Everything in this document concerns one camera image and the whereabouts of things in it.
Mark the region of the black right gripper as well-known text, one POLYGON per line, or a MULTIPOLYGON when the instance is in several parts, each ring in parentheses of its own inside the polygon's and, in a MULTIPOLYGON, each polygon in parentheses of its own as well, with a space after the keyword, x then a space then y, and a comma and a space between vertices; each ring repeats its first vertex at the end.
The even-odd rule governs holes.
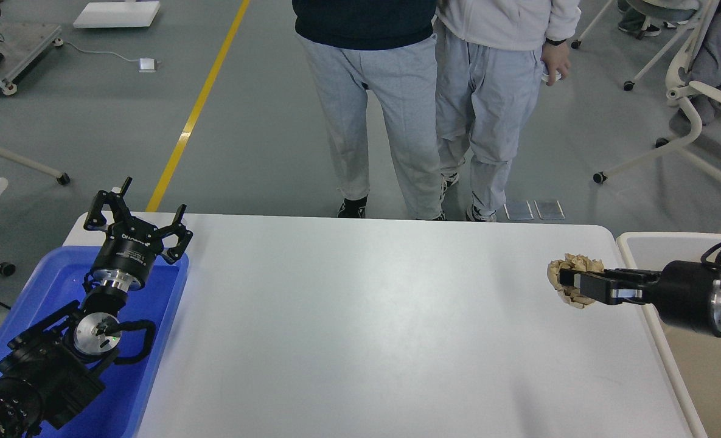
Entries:
POLYGON ((679 260, 662 271, 560 269, 559 283, 606 305, 644 304, 644 299, 665 324, 721 338, 721 269, 679 260))

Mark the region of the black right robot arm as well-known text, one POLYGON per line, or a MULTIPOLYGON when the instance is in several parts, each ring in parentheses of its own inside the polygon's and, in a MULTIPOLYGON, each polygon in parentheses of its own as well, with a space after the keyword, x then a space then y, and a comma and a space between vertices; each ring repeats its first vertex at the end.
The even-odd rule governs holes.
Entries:
POLYGON ((669 326, 721 338, 721 242, 697 262, 674 260, 661 271, 605 269, 601 260, 567 253, 549 264, 548 278, 577 308, 650 304, 669 326))

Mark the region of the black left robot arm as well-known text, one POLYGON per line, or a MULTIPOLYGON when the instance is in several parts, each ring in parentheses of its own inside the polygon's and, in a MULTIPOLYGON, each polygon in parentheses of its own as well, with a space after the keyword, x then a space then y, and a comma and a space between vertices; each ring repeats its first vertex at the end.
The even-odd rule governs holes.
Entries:
POLYGON ((183 224, 187 206, 157 226, 134 216, 118 191, 97 192, 84 228, 105 240, 82 278, 85 296, 52 311, 7 343, 0 361, 0 437, 35 437, 43 423, 66 426, 105 390, 102 372, 146 360, 158 322, 123 321, 130 292, 143 289, 157 258, 173 265, 193 233, 183 224))

